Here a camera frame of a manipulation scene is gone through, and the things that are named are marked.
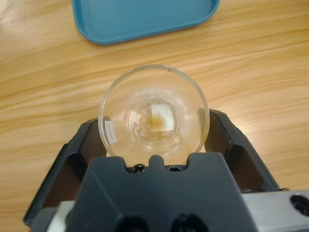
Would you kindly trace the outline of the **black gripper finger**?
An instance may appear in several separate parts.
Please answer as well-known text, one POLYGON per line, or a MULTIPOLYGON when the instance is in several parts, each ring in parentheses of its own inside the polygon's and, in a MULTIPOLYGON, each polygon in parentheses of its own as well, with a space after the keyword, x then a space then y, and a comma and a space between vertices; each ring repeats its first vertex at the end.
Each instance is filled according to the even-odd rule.
POLYGON ((74 200, 90 160, 106 155, 99 135, 98 120, 91 119, 83 123, 73 138, 61 148, 32 200, 23 223, 30 227, 41 210, 74 200))
POLYGON ((225 113, 210 110, 210 130, 205 150, 223 155, 241 192, 280 190, 249 139, 225 113))

